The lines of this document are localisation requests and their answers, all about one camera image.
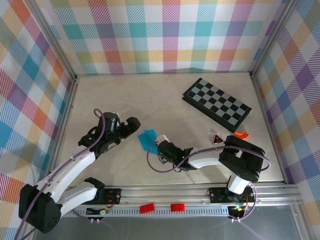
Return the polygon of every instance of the blue cloth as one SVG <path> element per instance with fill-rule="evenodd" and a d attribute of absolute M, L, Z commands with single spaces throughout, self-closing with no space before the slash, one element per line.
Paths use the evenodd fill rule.
<path fill-rule="evenodd" d="M 143 150 L 147 152 L 151 147 L 151 145 L 155 142 L 157 138 L 157 134 L 154 129 L 144 130 L 144 133 L 140 134 L 138 138 Z M 158 148 L 157 145 L 154 145 L 151 148 L 150 153 L 157 155 L 158 154 L 157 148 Z"/>

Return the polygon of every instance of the white robotic arm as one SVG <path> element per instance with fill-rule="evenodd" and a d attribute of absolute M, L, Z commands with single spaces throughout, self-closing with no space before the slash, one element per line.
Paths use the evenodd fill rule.
<path fill-rule="evenodd" d="M 106 153 L 111 144 L 120 144 L 141 125 L 135 117 L 130 117 L 126 121 L 127 124 L 120 123 L 116 113 L 105 112 L 100 117 L 98 126 L 93 127 L 78 142 L 76 154 L 65 163 L 67 165 L 63 165 L 63 168 L 57 167 L 35 186 L 26 184 L 21 189 L 19 217 L 24 219 L 26 215 L 27 223 L 43 233 L 48 233 L 68 211 L 88 201 L 103 200 L 105 185 L 92 177 L 85 179 L 76 187 L 66 189 L 87 166 L 101 154 Z"/>
<path fill-rule="evenodd" d="M 226 186 L 227 195 L 232 199 L 242 197 L 245 188 L 250 182 L 259 180 L 265 152 L 242 139 L 228 136 L 225 142 L 218 143 L 211 148 L 187 148 L 180 149 L 167 140 L 158 140 L 158 158 L 162 163 L 170 162 L 174 166 L 179 165 L 183 171 L 196 170 L 205 166 L 224 165 L 231 170 L 232 175 Z"/>

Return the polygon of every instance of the gray surface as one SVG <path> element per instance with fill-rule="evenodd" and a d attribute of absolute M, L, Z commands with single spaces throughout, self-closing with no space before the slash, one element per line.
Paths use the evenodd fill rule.
<path fill-rule="evenodd" d="M 222 139 L 230 135 L 227 129 L 181 99 L 182 94 L 200 77 L 252 108 L 242 122 L 241 129 L 250 133 L 247 141 L 262 148 L 272 163 L 268 171 L 261 172 L 259 181 L 283 181 L 261 108 L 247 73 L 123 74 L 80 79 L 59 164 L 69 159 L 79 139 L 98 123 L 93 114 L 94 108 L 103 112 L 118 111 L 121 121 L 134 116 L 141 122 L 141 127 L 119 146 L 101 155 L 70 186 L 80 184 L 89 177 L 108 186 L 226 183 L 230 170 L 223 165 L 180 173 L 155 173 L 148 166 L 146 152 L 138 139 L 138 135 L 143 134 L 144 130 L 154 129 L 158 134 L 165 134 L 177 147 L 185 149 L 211 146 L 214 133 Z M 230 84 L 235 79 L 237 84 Z M 155 168 L 168 169 L 169 166 L 163 165 L 157 156 L 150 157 Z"/>
<path fill-rule="evenodd" d="M 62 218 L 51 232 L 35 240 L 298 240 L 289 205 L 257 207 L 241 223 L 226 217 L 110 217 L 90 224 L 77 217 Z"/>

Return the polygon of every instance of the black and white checkerboard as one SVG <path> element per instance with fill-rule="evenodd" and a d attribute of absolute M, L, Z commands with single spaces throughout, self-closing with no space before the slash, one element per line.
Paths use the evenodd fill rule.
<path fill-rule="evenodd" d="M 183 94 L 182 99 L 232 133 L 251 111 L 250 107 L 202 78 Z"/>

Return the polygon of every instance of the metal bar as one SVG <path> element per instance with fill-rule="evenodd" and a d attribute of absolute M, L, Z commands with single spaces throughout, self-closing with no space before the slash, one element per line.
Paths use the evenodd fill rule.
<path fill-rule="evenodd" d="M 255 76 L 258 71 L 260 70 L 261 66 L 264 64 L 265 60 L 267 59 L 267 56 L 269 55 L 273 45 L 278 40 L 278 37 L 280 36 L 282 30 L 284 29 L 291 13 L 295 9 L 296 5 L 298 4 L 299 0 L 287 0 L 286 5 L 284 6 L 279 20 L 276 22 L 274 29 L 266 42 L 262 53 L 260 54 L 259 59 L 257 60 L 255 66 L 252 69 L 252 75 Z"/>
<path fill-rule="evenodd" d="M 101 218 L 105 215 L 95 214 L 87 215 L 87 208 L 76 207 L 74 209 L 78 214 L 84 217 L 91 218 Z M 227 217 L 229 216 L 229 211 L 227 206 L 191 206 L 186 207 L 183 212 L 172 212 L 170 206 L 161 206 L 156 208 L 155 211 L 148 212 L 145 214 L 140 213 L 140 208 L 135 206 L 123 206 L 123 207 L 112 207 L 110 212 L 107 214 L 109 217 L 201 217 L 201 216 L 211 216 L 211 217 Z M 64 217 L 76 217 L 73 212 L 68 212 Z"/>
<path fill-rule="evenodd" d="M 59 59 L 61 65 L 63 66 L 64 70 L 68 74 L 69 78 L 76 80 L 76 73 L 73 70 L 71 64 L 68 61 L 64 51 L 62 50 L 57 38 L 55 37 L 54 33 L 52 32 L 50 26 L 47 23 L 47 20 L 43 16 L 38 4 L 35 0 L 24 0 L 26 6 L 28 7 L 29 11 L 31 12 L 32 16 L 34 17 L 35 21 L 38 23 L 39 27 L 45 38 L 47 39 L 49 45 L 52 47 L 54 53 L 56 54 L 57 58 Z"/>
<path fill-rule="evenodd" d="M 266 111 L 266 109 L 264 107 L 263 100 L 262 100 L 261 96 L 259 95 L 259 89 L 258 89 L 258 86 L 257 86 L 256 78 L 254 76 L 251 76 L 251 79 L 252 79 L 252 85 L 253 85 L 253 89 L 254 89 L 256 98 L 258 99 L 258 102 L 259 102 L 259 105 L 260 105 L 260 108 L 261 108 L 261 111 L 262 111 L 264 123 L 265 123 L 266 129 L 267 129 L 267 131 L 269 133 L 269 137 L 271 139 L 273 150 L 274 150 L 276 159 L 277 159 L 278 164 L 279 164 L 280 171 L 282 173 L 284 182 L 288 184 L 289 183 L 289 178 L 288 178 L 288 176 L 286 174 L 285 167 L 284 167 L 284 165 L 283 165 L 283 163 L 281 161 L 280 152 L 279 152 L 277 143 L 275 141 L 276 138 L 274 136 L 274 133 L 271 130 L 270 123 L 268 121 L 268 117 L 267 117 L 267 114 L 266 114 L 267 111 Z"/>
<path fill-rule="evenodd" d="M 307 217 L 305 206 L 303 204 L 293 204 L 291 205 L 291 210 L 300 238 L 303 240 L 316 239 L 312 225 Z"/>
<path fill-rule="evenodd" d="M 61 125 L 60 125 L 60 128 L 57 133 L 57 138 L 56 138 L 55 146 L 54 146 L 54 149 L 52 152 L 52 156 L 49 160 L 50 164 L 48 165 L 48 167 L 46 168 L 46 171 L 45 171 L 45 176 L 47 176 L 50 171 L 55 169 L 57 162 L 59 160 L 59 156 L 61 154 L 61 149 L 62 149 L 63 143 L 65 141 L 65 138 L 66 138 L 65 132 L 66 132 L 66 129 L 67 129 L 67 126 L 69 123 L 72 108 L 74 106 L 76 93 L 78 90 L 78 85 L 79 85 L 79 81 L 76 80 L 76 81 L 72 82 L 72 85 L 70 88 L 71 90 L 70 90 L 69 99 L 66 104 L 64 113 L 62 115 L 63 117 L 61 120 Z"/>
<path fill-rule="evenodd" d="M 226 184 L 156 184 L 133 186 L 108 186 L 121 188 L 120 204 L 114 208 L 139 207 L 154 203 L 157 207 L 168 207 L 173 203 L 184 203 L 186 207 L 234 206 L 235 203 L 210 202 L 209 188 L 225 187 Z M 292 205 L 302 199 L 296 185 L 280 183 L 257 183 L 257 204 L 259 206 Z M 82 205 L 81 207 L 103 207 L 103 205 Z"/>

